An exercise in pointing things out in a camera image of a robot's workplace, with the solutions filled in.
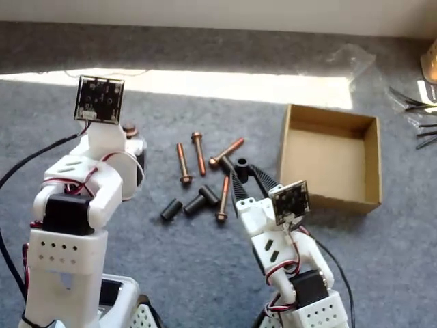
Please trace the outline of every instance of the open cardboard box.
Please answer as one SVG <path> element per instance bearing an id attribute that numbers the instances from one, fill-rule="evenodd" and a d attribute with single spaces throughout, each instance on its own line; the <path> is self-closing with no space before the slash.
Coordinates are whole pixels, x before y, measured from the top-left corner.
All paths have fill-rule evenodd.
<path id="1" fill-rule="evenodd" d="M 382 202 L 378 118 L 290 105 L 279 180 L 306 180 L 314 207 L 372 211 Z"/>

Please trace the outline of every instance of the gray carpet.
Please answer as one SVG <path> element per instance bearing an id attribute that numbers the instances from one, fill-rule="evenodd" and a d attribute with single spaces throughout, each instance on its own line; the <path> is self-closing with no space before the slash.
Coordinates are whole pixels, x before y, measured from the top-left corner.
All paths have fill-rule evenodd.
<path id="1" fill-rule="evenodd" d="M 429 42 L 303 33 L 90 27 L 0 23 L 0 73 L 82 67 L 335 75 L 353 58 L 327 66 L 326 57 L 352 43 L 376 62 L 350 85 L 353 110 L 382 123 L 384 201 L 366 217 L 317 210 L 308 228 L 337 255 L 355 296 L 357 327 L 433 327 L 437 288 L 435 146 L 414 149 L 414 129 L 392 110 L 385 87 L 418 96 L 419 55 Z M 0 167 L 76 131 L 76 88 L 0 81 Z M 285 106 L 126 92 L 123 117 L 134 119 L 148 142 L 147 182 L 122 204 L 108 224 L 105 272 L 135 278 L 168 327 L 250 327 L 272 292 L 259 272 L 240 222 L 231 215 L 218 228 L 212 213 L 180 215 L 162 225 L 157 214 L 172 198 L 189 200 L 206 182 L 217 191 L 222 175 L 196 178 L 183 192 L 175 144 L 183 141 L 189 165 L 193 130 L 205 133 L 204 150 L 215 154 L 239 136 L 238 156 L 275 174 Z M 1 190 L 1 228 L 20 267 L 29 236 L 31 206 L 44 170 L 73 143 L 28 164 Z M 334 264 L 336 288 L 346 290 Z M 23 301 L 0 264 L 0 323 L 15 327 Z"/>

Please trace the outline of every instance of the black tool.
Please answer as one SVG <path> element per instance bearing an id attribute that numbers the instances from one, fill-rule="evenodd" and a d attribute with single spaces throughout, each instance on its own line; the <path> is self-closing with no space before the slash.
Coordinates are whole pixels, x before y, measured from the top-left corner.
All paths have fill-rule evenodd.
<path id="1" fill-rule="evenodd" d="M 423 115 L 437 115 L 437 104 L 426 104 L 424 102 L 415 100 L 413 98 L 410 98 L 408 96 L 405 96 L 404 94 L 400 93 L 399 91 L 393 89 L 390 87 L 390 92 L 396 96 L 398 99 L 403 101 L 405 105 L 407 105 L 407 108 L 405 108 L 405 111 L 407 112 L 414 112 L 414 113 L 420 113 Z M 418 126 L 419 128 L 436 128 L 437 124 L 421 124 Z M 417 137 L 427 137 L 427 136 L 433 136 L 432 138 L 429 138 L 428 140 L 425 140 L 424 142 L 420 143 L 416 146 L 416 149 L 421 149 L 423 147 L 426 147 L 435 141 L 437 141 L 437 130 L 434 131 L 426 131 L 421 132 L 417 134 Z"/>
<path id="2" fill-rule="evenodd" d="M 410 98 L 399 91 L 390 87 L 390 92 L 396 96 L 398 99 L 402 100 L 406 105 L 405 111 L 416 111 L 425 115 L 437 115 L 437 113 L 426 111 L 426 109 L 435 108 L 437 110 L 437 104 L 427 104 L 425 102 L 421 102 Z"/>

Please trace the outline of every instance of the screw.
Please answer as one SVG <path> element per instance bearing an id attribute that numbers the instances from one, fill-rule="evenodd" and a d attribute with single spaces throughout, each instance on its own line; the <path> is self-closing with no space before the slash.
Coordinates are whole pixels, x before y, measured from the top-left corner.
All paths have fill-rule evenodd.
<path id="1" fill-rule="evenodd" d="M 137 130 L 137 127 L 135 126 L 135 124 L 130 123 L 130 122 L 123 124 L 122 129 L 123 129 L 124 133 L 126 134 L 127 139 L 131 139 L 132 137 L 134 137 L 135 135 L 138 134 L 138 130 Z"/>
<path id="2" fill-rule="evenodd" d="M 199 172 L 200 172 L 201 176 L 205 176 L 206 169 L 205 169 L 205 161 L 203 159 L 201 140 L 202 140 L 202 134 L 200 132 L 193 132 L 191 134 L 191 141 L 196 146 L 197 163 L 199 164 Z"/>
<path id="3" fill-rule="evenodd" d="M 180 182 L 183 186 L 188 186 L 191 183 L 191 180 L 193 179 L 192 176 L 188 174 L 188 170 L 186 168 L 186 159 L 185 159 L 185 153 L 184 153 L 184 147 L 181 143 L 178 143 L 176 145 L 176 150 L 178 151 L 178 158 L 179 158 L 179 164 L 180 164 Z"/>
<path id="4" fill-rule="evenodd" d="M 210 167 L 212 169 L 216 169 L 219 166 L 219 161 L 223 156 L 228 156 L 235 152 L 241 145 L 244 143 L 244 138 L 239 138 L 239 140 L 235 141 L 232 145 L 230 145 L 228 148 L 226 148 L 224 151 L 222 151 L 219 155 L 215 157 L 211 157 L 208 161 L 210 164 Z"/>
<path id="5" fill-rule="evenodd" d="M 223 188 L 221 190 L 221 201 L 220 201 L 220 209 L 216 213 L 216 220 L 219 223 L 223 223 L 227 219 L 226 214 L 226 201 L 227 201 L 227 194 L 229 192 L 229 176 L 225 176 L 225 179 L 223 181 Z"/>

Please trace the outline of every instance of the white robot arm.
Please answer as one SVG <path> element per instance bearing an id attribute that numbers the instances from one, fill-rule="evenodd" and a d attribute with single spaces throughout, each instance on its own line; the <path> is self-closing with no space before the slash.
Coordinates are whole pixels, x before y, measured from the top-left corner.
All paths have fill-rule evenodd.
<path id="1" fill-rule="evenodd" d="M 145 178 L 146 144 L 118 123 L 122 90 L 123 81 L 81 77 L 75 118 L 86 134 L 46 170 L 33 203 L 19 328 L 160 327 L 135 280 L 103 274 L 104 227 Z"/>
<path id="2" fill-rule="evenodd" d="M 249 197 L 231 172 L 234 206 L 266 283 L 277 290 L 254 327 L 348 328 L 341 297 L 332 289 L 333 273 L 315 240 L 300 231 L 309 212 L 306 182 L 284 187 L 256 166 L 248 168 L 265 198 Z"/>

